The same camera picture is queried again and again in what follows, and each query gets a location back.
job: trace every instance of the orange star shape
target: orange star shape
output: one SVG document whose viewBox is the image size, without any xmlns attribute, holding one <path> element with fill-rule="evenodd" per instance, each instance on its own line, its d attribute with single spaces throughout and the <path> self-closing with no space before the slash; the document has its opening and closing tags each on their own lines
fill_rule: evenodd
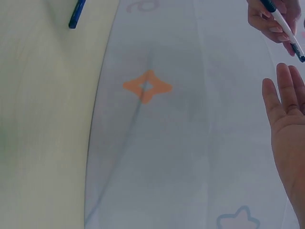
<svg viewBox="0 0 305 229">
<path fill-rule="evenodd" d="M 144 91 L 143 88 L 141 88 L 141 84 L 145 83 L 146 81 L 148 81 L 153 86 L 153 88 Z M 153 98 L 154 95 L 170 92 L 173 86 L 160 80 L 154 74 L 153 70 L 148 70 L 140 77 L 125 82 L 123 84 L 123 88 L 135 93 L 140 98 L 141 102 L 146 104 Z"/>
</svg>

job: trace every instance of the table surface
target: table surface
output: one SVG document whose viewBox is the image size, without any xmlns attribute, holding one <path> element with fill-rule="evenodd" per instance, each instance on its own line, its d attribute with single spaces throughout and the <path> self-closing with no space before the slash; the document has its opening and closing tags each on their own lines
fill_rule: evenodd
<svg viewBox="0 0 305 229">
<path fill-rule="evenodd" d="M 2 0 L 0 222 L 82 229 L 90 124 L 119 0 Z"/>
</svg>

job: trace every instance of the marker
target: marker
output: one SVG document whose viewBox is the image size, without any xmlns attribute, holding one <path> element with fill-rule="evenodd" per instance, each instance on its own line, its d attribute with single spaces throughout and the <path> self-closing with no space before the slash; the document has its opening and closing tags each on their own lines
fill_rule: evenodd
<svg viewBox="0 0 305 229">
<path fill-rule="evenodd" d="M 280 11 L 276 8 L 272 0 L 261 0 L 263 5 L 266 7 L 266 9 L 274 16 L 275 20 L 281 25 L 283 28 L 283 31 L 288 35 L 291 47 L 296 53 L 297 57 L 301 62 L 305 62 L 305 54 L 299 44 L 299 42 L 296 40 L 293 32 L 291 31 L 289 25 L 281 15 Z"/>
<path fill-rule="evenodd" d="M 75 29 L 76 28 L 78 19 L 80 18 L 81 11 L 82 11 L 82 8 L 85 5 L 85 2 L 86 2 L 86 0 L 78 0 L 76 6 L 74 8 L 73 14 L 71 16 L 70 22 L 69 22 L 69 28 L 70 29 Z"/>
</svg>

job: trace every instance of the fingernail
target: fingernail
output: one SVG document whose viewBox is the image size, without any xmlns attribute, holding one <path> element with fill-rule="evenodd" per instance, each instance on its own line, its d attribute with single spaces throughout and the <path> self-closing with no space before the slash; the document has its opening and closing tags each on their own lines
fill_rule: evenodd
<svg viewBox="0 0 305 229">
<path fill-rule="evenodd" d="M 283 32 L 282 28 L 279 28 L 279 27 L 272 27 L 269 30 L 271 32 Z"/>
<path fill-rule="evenodd" d="M 278 40 L 280 41 L 280 42 L 287 42 L 287 41 L 289 41 L 289 38 L 287 38 L 287 37 L 285 37 L 285 36 L 279 36 L 278 37 Z"/>
<path fill-rule="evenodd" d="M 271 13 L 266 11 L 266 12 L 262 12 L 263 15 L 265 15 L 266 17 L 270 18 L 271 17 Z"/>
</svg>

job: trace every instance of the white fabric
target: white fabric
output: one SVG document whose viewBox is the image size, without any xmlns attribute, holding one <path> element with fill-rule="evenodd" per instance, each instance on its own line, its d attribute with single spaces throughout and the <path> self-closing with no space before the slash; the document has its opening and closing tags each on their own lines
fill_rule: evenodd
<svg viewBox="0 0 305 229">
<path fill-rule="evenodd" d="M 121 1 L 108 43 L 86 229 L 292 228 L 261 84 L 280 61 L 303 64 L 248 25 L 245 1 L 144 2 Z M 147 70 L 173 89 L 142 104 L 123 84 Z"/>
</svg>

